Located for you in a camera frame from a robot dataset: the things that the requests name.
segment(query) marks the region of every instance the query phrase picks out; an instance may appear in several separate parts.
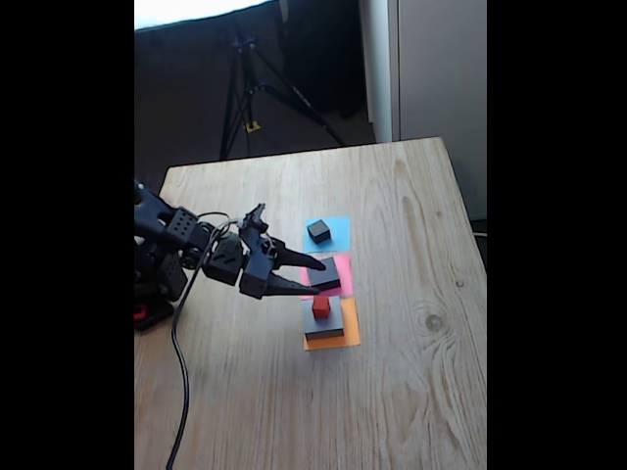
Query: softbox light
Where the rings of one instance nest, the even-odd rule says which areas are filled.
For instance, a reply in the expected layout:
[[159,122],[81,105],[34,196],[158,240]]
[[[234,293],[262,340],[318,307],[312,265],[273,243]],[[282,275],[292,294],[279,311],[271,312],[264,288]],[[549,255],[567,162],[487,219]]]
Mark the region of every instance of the softbox light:
[[135,30],[225,15],[271,0],[134,0]]

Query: robotic arm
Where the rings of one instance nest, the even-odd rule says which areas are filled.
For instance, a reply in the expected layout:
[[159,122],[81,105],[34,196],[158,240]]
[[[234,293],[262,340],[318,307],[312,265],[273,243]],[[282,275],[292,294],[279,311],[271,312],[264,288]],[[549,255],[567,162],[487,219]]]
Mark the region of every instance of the robotic arm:
[[[133,180],[135,208],[134,327],[141,331],[172,315],[187,283],[183,270],[201,261],[216,228],[186,208],[173,208],[143,184]],[[202,260],[205,275],[234,286],[239,292],[263,296],[315,295],[319,290],[287,280],[274,270],[282,265],[323,270],[324,264],[308,255],[288,250],[285,243],[266,234],[261,219],[265,204],[257,205],[238,223],[239,233],[226,231]]]

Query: small black cube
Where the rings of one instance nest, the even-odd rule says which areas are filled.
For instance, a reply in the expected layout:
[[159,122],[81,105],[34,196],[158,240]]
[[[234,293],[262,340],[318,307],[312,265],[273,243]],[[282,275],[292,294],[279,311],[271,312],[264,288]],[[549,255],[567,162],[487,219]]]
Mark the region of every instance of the small black cube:
[[329,240],[331,238],[331,230],[322,219],[318,222],[314,222],[313,224],[308,225],[307,231],[310,232],[310,237],[312,237],[313,241],[316,244],[323,242],[324,240]]

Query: blue square paper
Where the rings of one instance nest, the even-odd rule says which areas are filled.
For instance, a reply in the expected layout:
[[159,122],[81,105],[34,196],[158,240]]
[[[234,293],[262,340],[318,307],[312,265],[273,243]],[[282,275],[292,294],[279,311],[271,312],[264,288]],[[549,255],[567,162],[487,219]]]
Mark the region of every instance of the blue square paper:
[[303,239],[303,253],[348,252],[351,250],[351,219],[349,217],[321,217],[331,230],[331,239],[324,240],[318,245],[310,237],[307,226],[320,220],[308,218],[305,220],[305,235]]

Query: black cloth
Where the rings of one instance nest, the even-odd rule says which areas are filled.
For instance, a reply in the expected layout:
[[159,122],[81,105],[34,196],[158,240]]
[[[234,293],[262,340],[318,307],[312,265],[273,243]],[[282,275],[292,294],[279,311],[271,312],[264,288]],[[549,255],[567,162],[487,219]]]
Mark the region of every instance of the black cloth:
[[365,102],[358,0],[289,0],[285,75],[320,112],[356,112]]

